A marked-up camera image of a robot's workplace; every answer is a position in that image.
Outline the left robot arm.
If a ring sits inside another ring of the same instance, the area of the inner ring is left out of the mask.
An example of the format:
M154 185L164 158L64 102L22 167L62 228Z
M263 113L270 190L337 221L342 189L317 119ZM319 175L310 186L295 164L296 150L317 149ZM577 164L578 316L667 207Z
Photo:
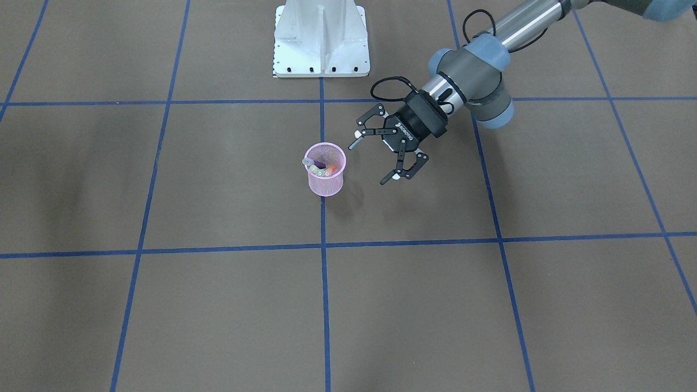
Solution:
M385 109L388 97L369 92L377 104L356 121L355 149L366 137L379 136L396 156L394 168L381 180L412 179L429 161L420 148L428 137L441 137L450 117L460 108L473 114L487 129L505 126L515 113L512 96L503 75L512 54L537 42L557 21L572 11L587 7L588 1L525 1L500 20L453 50L443 48L429 59L429 80L421 87L401 75L379 79L379 83L399 81L409 91L399 98L394 113Z

